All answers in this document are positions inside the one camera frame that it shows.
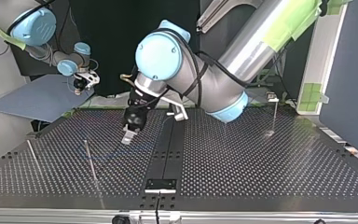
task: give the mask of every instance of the perforated metal table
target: perforated metal table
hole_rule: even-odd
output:
[[[165,112],[151,111],[130,146],[120,110],[53,124],[0,160],[0,208],[358,213],[358,159],[291,108],[276,119],[247,108],[229,124]],[[146,194],[149,179],[176,180],[176,193]]]

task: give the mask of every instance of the metal rod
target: metal rod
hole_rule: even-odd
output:
[[[29,149],[31,150],[32,157],[34,158],[34,160],[37,160],[36,154],[34,154],[34,148],[33,148],[31,141],[29,139],[27,140],[27,144],[28,144]]]
[[[94,177],[94,180],[98,180],[97,175],[95,174],[94,162],[92,161],[92,157],[91,157],[89,141],[84,140],[84,147],[85,147],[86,152],[87,152],[87,157],[89,158],[89,167],[91,168],[92,176]]]

